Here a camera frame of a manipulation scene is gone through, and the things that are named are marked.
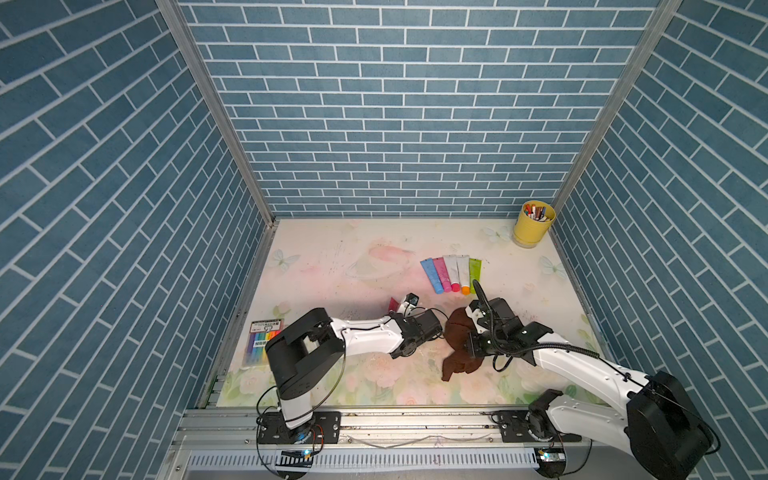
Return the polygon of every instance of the brown towel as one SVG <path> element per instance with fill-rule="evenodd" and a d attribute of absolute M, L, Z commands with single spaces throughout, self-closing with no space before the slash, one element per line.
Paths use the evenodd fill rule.
<path fill-rule="evenodd" d="M 467 316 L 464 308 L 458 308 L 451 313 L 448 322 L 445 323 L 443 336 L 455 351 L 442 361 L 443 382 L 448 382 L 453 373 L 472 373 L 482 365 L 483 358 L 472 358 L 466 347 L 469 333 L 476 331 L 475 324 Z"/>

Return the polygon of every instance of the blue brick wallpaper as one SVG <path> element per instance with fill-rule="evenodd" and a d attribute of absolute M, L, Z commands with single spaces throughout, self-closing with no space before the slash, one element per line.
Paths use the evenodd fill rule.
<path fill-rule="evenodd" d="M 768 2 L 685 0 L 556 224 L 621 362 L 680 379 L 764 479 Z"/>
<path fill-rule="evenodd" d="M 263 222 L 153 0 L 0 2 L 0 478 L 146 478 Z"/>
<path fill-rule="evenodd" d="M 181 3 L 278 216 L 506 216 L 553 198 L 657 0 Z"/>

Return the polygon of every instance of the butterfly pattern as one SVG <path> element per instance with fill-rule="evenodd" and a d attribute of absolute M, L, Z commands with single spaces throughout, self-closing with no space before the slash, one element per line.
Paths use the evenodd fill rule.
<path fill-rule="evenodd" d="M 568 274 L 565 272 L 565 267 L 562 263 L 558 263 L 557 265 L 552 264 L 552 260 L 549 260 L 547 257 L 544 257 L 543 255 L 538 258 L 538 264 L 541 265 L 541 272 L 544 275 L 552 275 L 556 274 L 563 280 L 568 280 Z"/>
<path fill-rule="evenodd" d="M 301 255 L 291 255 L 286 257 L 283 251 L 280 249 L 275 250 L 272 254 L 272 266 L 278 266 L 283 272 L 287 272 L 292 263 L 295 263 Z"/>
<path fill-rule="evenodd" d="M 499 241 L 508 242 L 512 240 L 512 229 L 504 226 L 498 230 L 493 230 L 491 227 L 483 227 L 482 232 L 488 235 L 488 241 L 491 243 L 497 243 Z"/>

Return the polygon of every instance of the white robotic arm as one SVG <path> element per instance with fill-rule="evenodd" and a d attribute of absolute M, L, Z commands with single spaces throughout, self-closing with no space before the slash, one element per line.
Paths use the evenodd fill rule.
<path fill-rule="evenodd" d="M 608 406 L 579 402 L 548 390 L 529 406 L 528 426 L 542 441 L 573 433 L 633 455 L 652 475 L 683 480 L 713 443 L 713 431 L 698 415 L 682 385 L 671 375 L 653 376 L 608 362 L 572 346 L 540 323 L 523 326 L 503 299 L 467 307 L 477 327 L 470 333 L 471 356 L 507 356 L 556 372 L 603 399 Z M 409 356 L 442 332 L 426 310 L 412 315 L 418 297 L 410 294 L 397 312 L 380 319 L 348 321 L 314 309 L 266 345 L 286 427 L 306 431 L 313 421 L 310 390 L 342 355 L 381 352 Z M 314 349 L 307 348 L 307 340 Z"/>
<path fill-rule="evenodd" d="M 414 314 L 418 302 L 410 293 L 397 311 L 374 320 L 342 320 L 313 309 L 271 339 L 265 350 L 286 427 L 306 430 L 313 417 L 310 390 L 340 356 L 381 352 L 395 359 L 436 339 L 440 322 L 429 310 Z"/>

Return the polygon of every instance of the pen holder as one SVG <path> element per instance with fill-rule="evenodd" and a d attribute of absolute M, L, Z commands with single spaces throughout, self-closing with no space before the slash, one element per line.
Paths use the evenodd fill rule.
<path fill-rule="evenodd" d="M 537 220 L 531 219 L 527 214 L 525 214 L 525 205 L 533 205 L 537 208 L 546 207 L 547 210 L 544 211 L 544 216 L 547 220 L 544 222 L 539 222 Z M 542 238 L 544 238 L 544 234 L 547 233 L 549 227 L 552 226 L 556 216 L 557 212 L 554 211 L 554 208 L 545 202 L 541 202 L 539 200 L 530 200 L 525 202 L 525 204 L 523 204 L 520 209 L 518 222 L 515 223 L 515 228 L 512 231 L 513 241 L 523 248 L 536 247 L 536 244 Z"/>

